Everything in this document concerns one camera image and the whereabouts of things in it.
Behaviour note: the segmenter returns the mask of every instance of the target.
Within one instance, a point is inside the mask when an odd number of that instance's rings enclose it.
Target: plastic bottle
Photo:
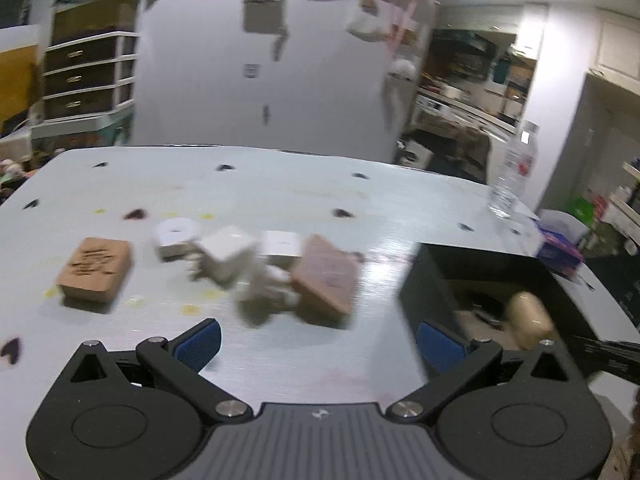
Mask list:
[[[538,154],[538,125],[521,121],[516,135],[507,145],[504,162],[489,197],[489,209],[501,218],[510,218],[524,192]]]

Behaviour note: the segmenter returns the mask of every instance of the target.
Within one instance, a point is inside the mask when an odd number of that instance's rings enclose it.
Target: white tabletop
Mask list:
[[[106,167],[94,168],[99,162]],[[216,171],[220,164],[234,170]],[[361,173],[368,179],[357,178]],[[99,339],[133,349],[204,317],[222,326],[222,350],[202,375],[258,410],[261,402],[366,402],[386,408],[424,381],[397,293],[418,242],[522,254],[523,237],[486,208],[488,188],[448,176],[348,158],[230,147],[94,148],[55,158],[1,208],[0,342],[19,336],[24,354],[0,371],[2,479],[37,478],[24,446],[31,416],[78,345]],[[23,209],[38,199],[35,208]],[[144,208],[143,220],[123,220]],[[335,218],[342,208],[354,218]],[[366,256],[354,314],[345,326],[306,323],[292,312],[236,305],[233,291],[189,279],[185,261],[162,262],[153,227],[200,222],[204,234],[234,224],[318,233]],[[459,223],[474,229],[459,228]],[[52,288],[87,236],[129,240],[134,264],[110,308],[63,304]],[[640,342],[613,298],[559,280],[602,339]],[[634,387],[610,376],[593,386],[625,415]]]

